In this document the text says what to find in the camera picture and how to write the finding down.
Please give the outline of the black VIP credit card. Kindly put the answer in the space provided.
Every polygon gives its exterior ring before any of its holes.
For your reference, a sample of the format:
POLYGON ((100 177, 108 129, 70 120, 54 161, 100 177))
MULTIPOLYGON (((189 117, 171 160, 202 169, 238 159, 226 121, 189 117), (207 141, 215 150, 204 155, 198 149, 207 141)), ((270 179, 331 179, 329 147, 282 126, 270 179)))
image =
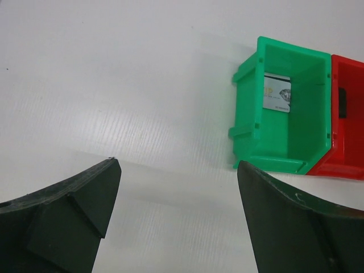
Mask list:
POLYGON ((347 117, 347 98, 346 90, 344 88, 338 89, 338 102, 339 119, 345 119, 347 117))

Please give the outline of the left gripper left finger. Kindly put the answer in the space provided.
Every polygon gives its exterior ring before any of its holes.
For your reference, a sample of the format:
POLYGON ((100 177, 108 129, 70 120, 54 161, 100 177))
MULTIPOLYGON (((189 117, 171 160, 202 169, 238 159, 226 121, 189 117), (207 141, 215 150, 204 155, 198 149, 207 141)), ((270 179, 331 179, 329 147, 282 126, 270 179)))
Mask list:
POLYGON ((1 272, 92 272, 118 194, 108 158, 68 179, 1 203, 1 272))

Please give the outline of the silver VIP credit card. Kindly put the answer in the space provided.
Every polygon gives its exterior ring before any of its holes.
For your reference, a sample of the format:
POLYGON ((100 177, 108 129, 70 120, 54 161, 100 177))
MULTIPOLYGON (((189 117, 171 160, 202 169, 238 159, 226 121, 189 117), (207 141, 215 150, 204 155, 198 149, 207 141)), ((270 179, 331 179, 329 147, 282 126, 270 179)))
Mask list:
POLYGON ((290 112, 291 79, 272 73, 264 74, 263 108, 290 112))

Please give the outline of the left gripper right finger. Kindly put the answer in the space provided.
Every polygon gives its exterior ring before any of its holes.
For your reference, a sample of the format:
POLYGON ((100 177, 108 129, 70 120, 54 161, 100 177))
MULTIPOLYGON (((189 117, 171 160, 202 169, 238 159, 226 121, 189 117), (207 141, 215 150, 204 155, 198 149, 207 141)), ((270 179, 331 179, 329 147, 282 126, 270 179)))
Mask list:
POLYGON ((239 191, 259 272, 363 272, 363 211, 239 162, 239 191))

